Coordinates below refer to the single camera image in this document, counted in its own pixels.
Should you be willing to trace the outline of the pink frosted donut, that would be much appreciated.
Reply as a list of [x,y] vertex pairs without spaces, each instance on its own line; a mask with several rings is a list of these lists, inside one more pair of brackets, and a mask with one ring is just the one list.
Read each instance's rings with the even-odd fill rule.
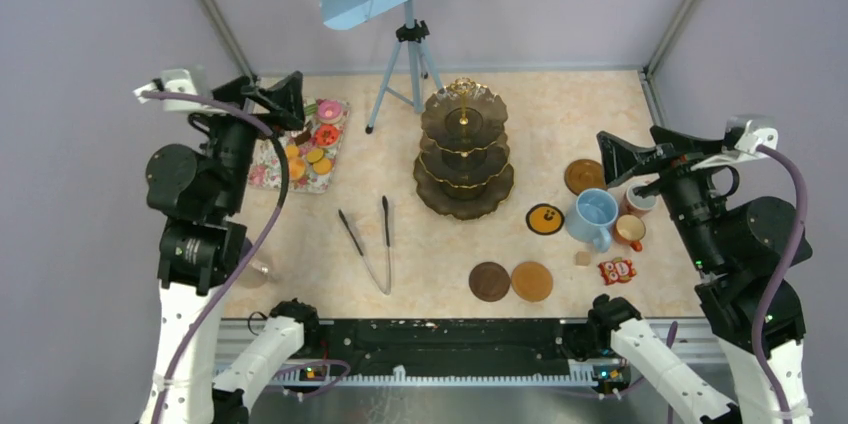
[[316,116],[322,124],[334,125],[344,117],[344,105],[337,100],[322,100],[318,103]]

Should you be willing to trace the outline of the orange sprinkled donut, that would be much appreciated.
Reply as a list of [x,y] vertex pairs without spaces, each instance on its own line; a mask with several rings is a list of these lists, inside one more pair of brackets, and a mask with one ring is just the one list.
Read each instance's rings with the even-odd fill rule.
[[332,124],[321,124],[313,132],[313,140],[317,147],[330,149],[337,146],[342,136],[341,130]]

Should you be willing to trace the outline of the round golden bun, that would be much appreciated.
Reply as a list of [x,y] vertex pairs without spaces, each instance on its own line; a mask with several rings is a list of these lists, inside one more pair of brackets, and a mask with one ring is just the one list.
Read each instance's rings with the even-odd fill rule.
[[302,179],[307,172],[308,164],[301,157],[292,157],[287,160],[289,181],[295,182]]

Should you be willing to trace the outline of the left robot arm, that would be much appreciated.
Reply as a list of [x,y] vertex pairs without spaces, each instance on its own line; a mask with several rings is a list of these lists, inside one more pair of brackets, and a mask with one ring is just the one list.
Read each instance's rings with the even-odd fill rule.
[[278,310],[248,347],[215,372],[223,300],[262,245],[233,216],[241,209],[256,142],[284,156],[282,131],[304,126],[303,76],[264,88],[242,76],[209,88],[187,69],[163,72],[135,92],[181,112],[205,136],[199,148],[170,144],[145,169],[147,205],[165,217],[158,245],[160,334],[144,423],[245,423],[264,388],[293,354],[319,348],[306,307]]

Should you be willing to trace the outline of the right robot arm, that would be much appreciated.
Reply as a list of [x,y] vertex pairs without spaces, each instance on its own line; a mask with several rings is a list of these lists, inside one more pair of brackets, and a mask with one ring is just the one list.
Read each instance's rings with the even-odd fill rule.
[[[812,255],[805,237],[806,183],[778,151],[778,132],[762,117],[737,116],[708,140],[660,126],[641,147],[609,132],[597,135],[605,183],[637,176],[640,196],[660,197],[701,275],[695,292],[730,367],[735,394],[716,391],[650,329],[623,298],[597,297],[586,341],[600,356],[627,359],[687,423],[807,423],[812,410],[802,377],[806,333],[788,270]],[[784,166],[795,199],[762,196],[735,208],[715,188],[720,171],[770,158]]]

